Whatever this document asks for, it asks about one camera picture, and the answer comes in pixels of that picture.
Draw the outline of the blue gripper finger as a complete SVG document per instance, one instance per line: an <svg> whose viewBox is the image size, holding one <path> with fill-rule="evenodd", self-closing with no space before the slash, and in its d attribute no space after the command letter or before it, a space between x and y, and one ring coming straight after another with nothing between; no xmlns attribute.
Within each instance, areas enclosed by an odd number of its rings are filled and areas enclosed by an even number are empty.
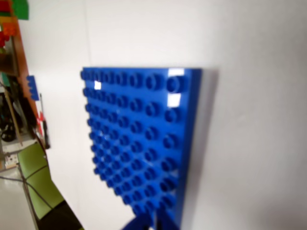
<svg viewBox="0 0 307 230"><path fill-rule="evenodd" d="M141 213L130 220L123 230L150 230L156 228L156 213Z"/></svg>
<svg viewBox="0 0 307 230"><path fill-rule="evenodd" d="M159 230L180 230L164 210L158 211Z"/></svg>

